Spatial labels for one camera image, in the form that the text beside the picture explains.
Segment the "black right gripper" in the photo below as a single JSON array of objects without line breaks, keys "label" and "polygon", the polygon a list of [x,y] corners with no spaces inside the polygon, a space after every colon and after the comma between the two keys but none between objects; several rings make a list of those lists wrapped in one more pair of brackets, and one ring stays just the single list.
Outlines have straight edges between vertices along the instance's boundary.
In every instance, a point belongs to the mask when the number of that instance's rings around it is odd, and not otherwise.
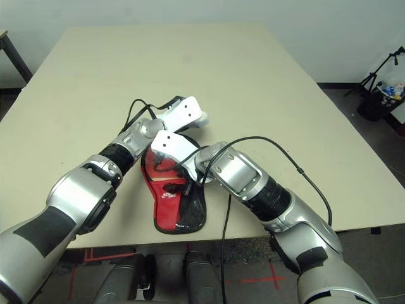
[{"label": "black right gripper", "polygon": [[196,181],[192,179],[190,176],[189,172],[187,171],[186,168],[184,168],[181,165],[177,165],[175,171],[177,172],[177,175],[179,178],[183,179],[184,181],[180,184],[175,184],[175,183],[167,183],[163,186],[163,189],[167,193],[171,194],[188,194],[189,191],[197,191],[198,190],[198,185],[196,184]]}]

